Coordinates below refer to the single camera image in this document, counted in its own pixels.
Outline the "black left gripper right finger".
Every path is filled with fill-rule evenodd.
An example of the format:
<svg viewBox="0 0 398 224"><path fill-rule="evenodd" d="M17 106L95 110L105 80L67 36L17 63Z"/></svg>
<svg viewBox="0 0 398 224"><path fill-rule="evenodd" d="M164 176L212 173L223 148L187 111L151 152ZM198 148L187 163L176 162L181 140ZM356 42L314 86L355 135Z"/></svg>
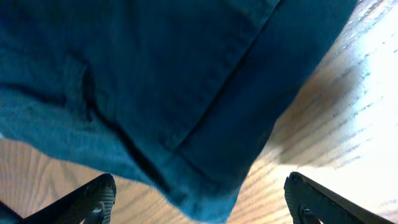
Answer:
<svg viewBox="0 0 398 224"><path fill-rule="evenodd" d="M291 172L284 196L294 224L393 224L299 172Z"/></svg>

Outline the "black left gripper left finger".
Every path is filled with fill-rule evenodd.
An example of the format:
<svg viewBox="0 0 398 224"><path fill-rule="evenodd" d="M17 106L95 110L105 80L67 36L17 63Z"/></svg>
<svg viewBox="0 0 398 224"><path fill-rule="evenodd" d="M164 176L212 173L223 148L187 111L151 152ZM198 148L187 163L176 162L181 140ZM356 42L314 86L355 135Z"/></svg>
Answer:
<svg viewBox="0 0 398 224"><path fill-rule="evenodd" d="M110 224L115 201L113 176L101 174L26 218L1 203L1 224Z"/></svg>

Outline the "navy blue shorts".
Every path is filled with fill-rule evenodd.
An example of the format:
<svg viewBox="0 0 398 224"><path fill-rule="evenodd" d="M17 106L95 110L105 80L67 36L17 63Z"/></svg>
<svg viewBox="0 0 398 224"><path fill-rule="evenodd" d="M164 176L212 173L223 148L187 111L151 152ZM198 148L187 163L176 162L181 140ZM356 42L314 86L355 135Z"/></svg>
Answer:
<svg viewBox="0 0 398 224"><path fill-rule="evenodd" d="M1 2L1 134L225 222L347 0Z"/></svg>

